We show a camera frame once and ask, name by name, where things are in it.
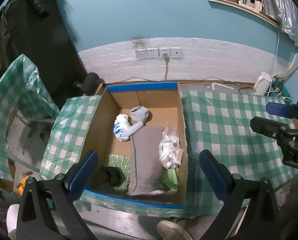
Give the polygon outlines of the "black knit hat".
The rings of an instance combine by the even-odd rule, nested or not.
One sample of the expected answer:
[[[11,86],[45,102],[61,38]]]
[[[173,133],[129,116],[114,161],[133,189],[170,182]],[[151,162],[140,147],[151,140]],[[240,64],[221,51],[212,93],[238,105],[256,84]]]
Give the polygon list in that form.
[[[96,182],[98,185],[117,187],[122,184],[123,173],[120,168],[114,166],[102,167],[97,174]]]

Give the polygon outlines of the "green sequin cloth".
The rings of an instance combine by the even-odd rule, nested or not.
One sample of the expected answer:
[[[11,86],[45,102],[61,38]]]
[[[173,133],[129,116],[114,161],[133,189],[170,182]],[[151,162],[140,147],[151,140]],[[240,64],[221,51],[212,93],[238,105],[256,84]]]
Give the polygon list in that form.
[[[117,168],[119,171],[119,180],[113,189],[118,193],[126,193],[130,183],[130,159],[123,155],[110,154],[108,157],[108,166]]]

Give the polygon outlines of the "white pink patterned cloth bundle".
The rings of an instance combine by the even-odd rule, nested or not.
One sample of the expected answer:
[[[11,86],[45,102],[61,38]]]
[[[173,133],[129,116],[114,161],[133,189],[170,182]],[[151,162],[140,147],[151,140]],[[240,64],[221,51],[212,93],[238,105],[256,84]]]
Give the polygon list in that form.
[[[167,123],[159,143],[159,160],[166,169],[175,169],[181,165],[184,150],[180,147],[178,129]]]

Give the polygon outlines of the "grey sweatpants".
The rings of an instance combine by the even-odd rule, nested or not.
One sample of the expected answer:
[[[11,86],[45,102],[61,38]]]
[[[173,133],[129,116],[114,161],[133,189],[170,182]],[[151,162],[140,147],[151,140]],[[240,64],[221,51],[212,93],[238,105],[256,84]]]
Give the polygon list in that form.
[[[154,196],[166,192],[162,184],[163,166],[159,143],[163,127],[144,126],[131,135],[129,196]]]

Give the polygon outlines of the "white blue-printed cloth bundle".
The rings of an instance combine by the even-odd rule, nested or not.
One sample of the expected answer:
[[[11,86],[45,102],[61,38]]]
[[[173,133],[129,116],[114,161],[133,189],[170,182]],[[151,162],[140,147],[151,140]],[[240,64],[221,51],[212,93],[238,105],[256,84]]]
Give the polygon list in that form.
[[[125,130],[130,127],[128,115],[119,114],[114,121],[113,133],[119,141],[128,141],[129,136],[125,135]]]

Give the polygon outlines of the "light grey sock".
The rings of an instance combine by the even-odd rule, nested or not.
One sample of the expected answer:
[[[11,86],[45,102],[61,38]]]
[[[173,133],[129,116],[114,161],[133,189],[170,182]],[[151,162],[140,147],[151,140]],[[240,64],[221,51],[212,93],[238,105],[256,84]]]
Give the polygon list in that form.
[[[145,123],[149,116],[149,110],[144,106],[133,107],[129,113],[131,115],[131,119],[135,122],[141,121]]]

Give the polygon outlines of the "white electric kettle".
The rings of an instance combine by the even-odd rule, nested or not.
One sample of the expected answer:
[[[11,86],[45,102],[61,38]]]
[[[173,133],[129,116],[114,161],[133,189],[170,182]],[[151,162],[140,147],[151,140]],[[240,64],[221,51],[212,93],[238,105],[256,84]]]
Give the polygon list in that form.
[[[272,77],[266,72],[261,72],[261,75],[257,78],[257,81],[253,86],[253,94],[264,95],[270,87],[271,82]]]

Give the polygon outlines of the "green white checkered tablecloth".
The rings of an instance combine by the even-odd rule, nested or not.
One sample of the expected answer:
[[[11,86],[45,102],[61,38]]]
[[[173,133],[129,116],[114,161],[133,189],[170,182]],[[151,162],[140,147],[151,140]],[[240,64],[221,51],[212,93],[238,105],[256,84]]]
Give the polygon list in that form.
[[[209,150],[231,172],[249,180],[268,178],[275,190],[287,184],[298,169],[283,164],[277,143],[254,133],[250,121],[255,116],[287,125],[290,119],[267,113],[269,102],[281,98],[170,89],[114,90],[102,95],[68,99],[52,127],[40,176],[54,178],[67,172],[88,150],[95,150],[99,164],[109,154],[128,155],[129,143],[113,138],[114,119],[120,110],[144,105],[152,113],[150,126],[174,122],[184,148],[178,169],[178,191],[148,200],[132,200],[101,193],[91,180],[81,197],[88,204],[152,217],[194,217],[217,213],[222,204],[216,199],[199,166],[199,153]]]

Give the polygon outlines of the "beige shoe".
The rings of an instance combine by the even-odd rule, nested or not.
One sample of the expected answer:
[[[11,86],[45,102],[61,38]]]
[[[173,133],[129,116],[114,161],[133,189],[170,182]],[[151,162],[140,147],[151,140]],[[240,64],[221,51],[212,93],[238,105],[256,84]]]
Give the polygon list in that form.
[[[168,220],[160,221],[156,228],[163,240],[193,240],[185,228]]]

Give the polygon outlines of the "light green cloth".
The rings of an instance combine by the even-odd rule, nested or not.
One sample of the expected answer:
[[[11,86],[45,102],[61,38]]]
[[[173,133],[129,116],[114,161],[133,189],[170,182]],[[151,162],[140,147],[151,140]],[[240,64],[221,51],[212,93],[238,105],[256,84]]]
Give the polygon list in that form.
[[[175,169],[163,169],[162,184],[168,187],[171,191],[178,191],[179,183]]]

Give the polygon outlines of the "cardboard box with blue rim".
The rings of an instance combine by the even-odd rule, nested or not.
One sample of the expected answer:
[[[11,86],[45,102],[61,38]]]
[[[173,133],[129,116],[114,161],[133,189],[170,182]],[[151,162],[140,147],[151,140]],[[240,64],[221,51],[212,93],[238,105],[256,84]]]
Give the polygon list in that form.
[[[143,127],[127,141],[114,135],[114,121],[119,114],[126,114],[131,125],[136,124],[132,113],[136,107],[149,111]],[[159,160],[164,135],[172,135],[166,143],[180,148],[180,164],[174,169],[178,188],[172,191],[162,182],[165,171]],[[99,164],[85,191],[96,202],[112,200],[114,204],[135,204],[141,207],[182,210],[186,203],[187,142],[185,121],[177,82],[134,83],[106,87],[89,126],[83,152],[94,150]],[[130,174],[125,193],[118,193],[100,174],[110,166],[109,158],[128,157]]]

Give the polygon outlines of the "checkered plastic sheet at left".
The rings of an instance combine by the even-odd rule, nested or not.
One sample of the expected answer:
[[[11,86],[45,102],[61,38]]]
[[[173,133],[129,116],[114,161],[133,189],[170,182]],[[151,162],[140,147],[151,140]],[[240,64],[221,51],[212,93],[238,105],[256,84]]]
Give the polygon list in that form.
[[[0,178],[12,181],[7,154],[8,122],[17,107],[25,118],[55,119],[60,113],[39,75],[37,66],[22,54],[0,79]]]

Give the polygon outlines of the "black dumbbell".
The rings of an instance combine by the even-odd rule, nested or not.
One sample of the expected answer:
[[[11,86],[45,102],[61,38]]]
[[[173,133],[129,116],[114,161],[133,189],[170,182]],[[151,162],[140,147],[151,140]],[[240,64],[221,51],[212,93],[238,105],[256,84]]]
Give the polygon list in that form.
[[[75,81],[73,86],[80,91],[81,95],[92,96],[100,84],[100,78],[96,73],[88,73],[83,82]]]

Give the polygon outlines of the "wooden wall shelf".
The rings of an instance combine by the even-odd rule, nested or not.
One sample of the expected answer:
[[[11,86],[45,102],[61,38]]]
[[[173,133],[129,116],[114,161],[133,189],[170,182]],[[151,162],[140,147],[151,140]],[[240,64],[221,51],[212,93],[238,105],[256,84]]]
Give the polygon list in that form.
[[[276,28],[278,27],[278,22],[275,19],[273,19],[270,16],[267,16],[266,14],[264,14],[262,12],[256,12],[256,10],[252,7],[248,7],[246,5],[238,5],[237,3],[233,3],[233,2],[227,1],[227,0],[208,0],[208,1],[223,4],[223,5],[227,5],[229,7],[233,7],[233,8],[242,10],[244,12],[252,14],[255,17],[258,17],[258,18],[262,19],[263,21],[269,23],[270,25],[273,25]]]

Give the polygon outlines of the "white wall socket strip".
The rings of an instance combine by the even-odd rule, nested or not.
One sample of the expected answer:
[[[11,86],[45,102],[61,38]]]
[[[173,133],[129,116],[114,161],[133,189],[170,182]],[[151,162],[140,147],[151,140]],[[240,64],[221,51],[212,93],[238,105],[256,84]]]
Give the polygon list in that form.
[[[135,55],[138,60],[182,58],[183,52],[180,47],[161,47],[136,49]]]

